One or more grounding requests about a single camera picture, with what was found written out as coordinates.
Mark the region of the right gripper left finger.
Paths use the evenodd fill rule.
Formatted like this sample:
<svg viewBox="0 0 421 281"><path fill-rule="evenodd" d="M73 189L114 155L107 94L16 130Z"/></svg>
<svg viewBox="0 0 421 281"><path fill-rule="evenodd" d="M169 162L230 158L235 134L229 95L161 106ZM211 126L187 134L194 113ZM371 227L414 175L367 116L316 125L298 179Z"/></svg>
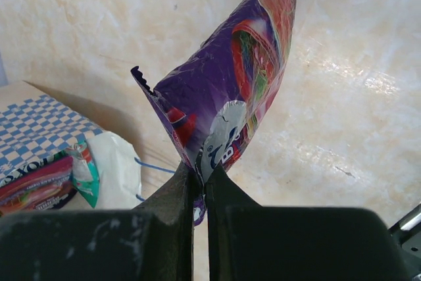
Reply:
<svg viewBox="0 0 421 281"><path fill-rule="evenodd" d="M2 280L191 280L193 175L180 165L130 210L1 219Z"/></svg>

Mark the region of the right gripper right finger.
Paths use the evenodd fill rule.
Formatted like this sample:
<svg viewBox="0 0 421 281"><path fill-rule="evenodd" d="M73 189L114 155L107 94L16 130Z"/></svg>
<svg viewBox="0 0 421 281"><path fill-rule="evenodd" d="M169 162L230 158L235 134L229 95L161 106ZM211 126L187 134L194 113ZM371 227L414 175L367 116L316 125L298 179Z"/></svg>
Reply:
<svg viewBox="0 0 421 281"><path fill-rule="evenodd" d="M264 207L221 166L206 184L211 280L408 280L381 218L348 207Z"/></svg>

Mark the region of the teal Fox's candy packet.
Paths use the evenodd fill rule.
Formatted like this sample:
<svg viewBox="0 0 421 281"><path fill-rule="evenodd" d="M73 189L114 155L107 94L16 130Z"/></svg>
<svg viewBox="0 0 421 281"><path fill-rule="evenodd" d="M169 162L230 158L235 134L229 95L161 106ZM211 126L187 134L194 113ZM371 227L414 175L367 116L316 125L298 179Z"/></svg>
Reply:
<svg viewBox="0 0 421 281"><path fill-rule="evenodd" d="M86 141L67 147L72 157L72 183L88 204L95 208L99 197L99 173Z"/></svg>

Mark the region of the purple Fox's candy packet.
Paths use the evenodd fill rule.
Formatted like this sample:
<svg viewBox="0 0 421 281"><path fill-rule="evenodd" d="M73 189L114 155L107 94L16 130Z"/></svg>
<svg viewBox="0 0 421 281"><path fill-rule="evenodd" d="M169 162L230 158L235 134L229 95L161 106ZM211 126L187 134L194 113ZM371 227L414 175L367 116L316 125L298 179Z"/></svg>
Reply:
<svg viewBox="0 0 421 281"><path fill-rule="evenodd" d="M282 82L297 0L243 0L155 87L131 71L201 188L241 157Z"/></svg>

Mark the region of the blue checkered paper bag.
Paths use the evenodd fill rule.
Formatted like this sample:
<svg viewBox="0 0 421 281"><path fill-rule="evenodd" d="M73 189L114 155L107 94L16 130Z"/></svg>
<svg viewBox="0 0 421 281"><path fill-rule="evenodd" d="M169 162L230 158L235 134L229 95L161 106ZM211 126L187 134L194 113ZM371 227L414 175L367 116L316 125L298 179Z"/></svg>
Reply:
<svg viewBox="0 0 421 281"><path fill-rule="evenodd" d="M69 157L65 149L86 141L99 173L92 208L76 189L62 208L131 209L145 201L145 166L132 144L25 82L1 88L1 188Z"/></svg>

